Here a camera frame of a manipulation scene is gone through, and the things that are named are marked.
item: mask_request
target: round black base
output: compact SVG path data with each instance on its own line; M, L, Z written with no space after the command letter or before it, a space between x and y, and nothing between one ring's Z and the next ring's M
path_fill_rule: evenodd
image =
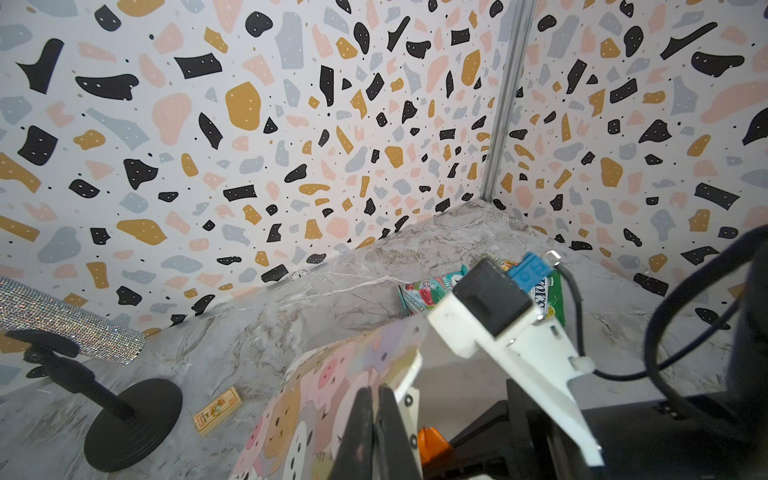
M102 410L85 436L85 459L102 472L122 470L152 453L181 412L181 390L170 380L144 380L118 397L136 410L134 418L123 422Z

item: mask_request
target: black stand pole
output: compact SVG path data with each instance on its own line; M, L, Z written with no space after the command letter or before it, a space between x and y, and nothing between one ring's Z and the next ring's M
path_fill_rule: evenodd
M149 379L115 395L96 381L95 374L71 358L80 348L70 339L41 330L15 330L6 336L31 343L24 360L42 367L51 381L72 393L82 393L103 408L85 436L85 459L102 472L116 472L139 462L165 440L181 412L181 390L166 379Z

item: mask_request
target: wallpaper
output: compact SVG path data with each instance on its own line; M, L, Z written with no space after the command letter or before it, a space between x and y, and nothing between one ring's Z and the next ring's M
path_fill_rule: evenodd
M539 0L518 85L496 207L660 302L768 223L764 0Z
M469 201L514 13L3 2L0 273L152 333Z

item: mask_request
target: orange object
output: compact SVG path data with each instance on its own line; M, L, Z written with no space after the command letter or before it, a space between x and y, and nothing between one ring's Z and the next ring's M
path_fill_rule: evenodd
M418 440L419 456L422 459L422 465L426 465L434 458L453 450L451 444L433 427L424 427L419 430Z

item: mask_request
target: small wooden domino box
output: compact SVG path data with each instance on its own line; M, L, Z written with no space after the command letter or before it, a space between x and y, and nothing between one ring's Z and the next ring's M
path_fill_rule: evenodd
M215 429L241 405L243 405L243 400L237 395L235 388L230 387L194 416L194 426L197 433L203 436L208 435L208 432Z

